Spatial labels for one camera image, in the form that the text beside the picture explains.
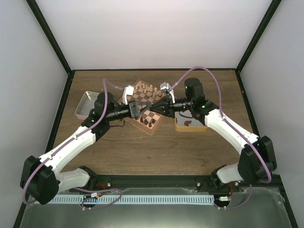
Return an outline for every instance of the tabletop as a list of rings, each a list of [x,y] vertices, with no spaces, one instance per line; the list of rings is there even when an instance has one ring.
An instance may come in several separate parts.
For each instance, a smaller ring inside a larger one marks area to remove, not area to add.
[[[103,78],[125,87],[137,79],[157,87],[162,82],[173,85],[185,71],[76,71],[63,111],[54,147],[80,126],[75,110],[85,91],[102,92]],[[213,71],[218,80],[224,113],[248,131],[252,131],[236,74],[232,70]],[[205,71],[193,71],[203,84],[206,99],[218,104],[219,95],[212,77]],[[122,92],[108,86],[116,100]],[[184,96],[181,82],[175,96]],[[87,166],[97,174],[210,175],[224,164],[238,162],[238,152],[214,130],[177,132],[174,119],[164,118],[154,135],[148,135],[126,121],[113,127],[95,144],[77,155],[63,171]]]

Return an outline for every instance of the black cable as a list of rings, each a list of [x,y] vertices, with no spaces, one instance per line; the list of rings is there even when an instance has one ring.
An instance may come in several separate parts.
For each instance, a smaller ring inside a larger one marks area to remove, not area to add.
[[[123,125],[113,125],[113,126],[110,126],[110,127],[123,127],[123,126],[124,126],[124,124],[125,124],[125,120],[124,120],[124,119],[122,119],[122,120],[119,120],[119,121],[123,121]]]
[[[181,116],[181,117],[184,117],[184,118],[187,118],[187,119],[193,119],[193,117],[190,117],[190,116],[185,116],[185,115],[181,114],[181,112],[180,112],[180,111],[179,111],[179,114],[180,114],[180,116]]]

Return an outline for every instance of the gray floor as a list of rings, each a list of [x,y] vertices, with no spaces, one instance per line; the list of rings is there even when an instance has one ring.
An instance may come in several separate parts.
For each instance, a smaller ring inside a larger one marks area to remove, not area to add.
[[[247,193],[234,193],[231,204],[239,204],[246,197]],[[289,228],[291,226],[278,191],[254,188],[254,194],[246,205],[226,211],[217,210],[214,206],[192,205],[114,205],[101,210],[82,211],[79,205],[35,204],[27,209],[21,227]]]

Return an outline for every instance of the chessboard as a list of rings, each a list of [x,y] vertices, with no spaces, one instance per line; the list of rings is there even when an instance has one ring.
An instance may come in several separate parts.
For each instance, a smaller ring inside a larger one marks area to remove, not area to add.
[[[134,92],[132,96],[127,96],[128,101],[136,100],[142,102],[151,102],[153,104],[164,96],[159,88],[140,79],[138,79],[133,86]],[[125,120],[145,131],[149,135],[153,135],[161,124],[163,118],[163,115],[147,110],[139,118],[126,118]]]

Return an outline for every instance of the white slotted strip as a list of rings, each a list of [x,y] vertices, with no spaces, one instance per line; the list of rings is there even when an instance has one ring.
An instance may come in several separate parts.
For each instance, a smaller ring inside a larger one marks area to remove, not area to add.
[[[103,195],[98,199],[88,199],[84,204],[108,204],[118,195]],[[84,195],[57,195],[48,204],[80,204]],[[115,204],[188,204],[213,205],[213,195],[123,195]]]

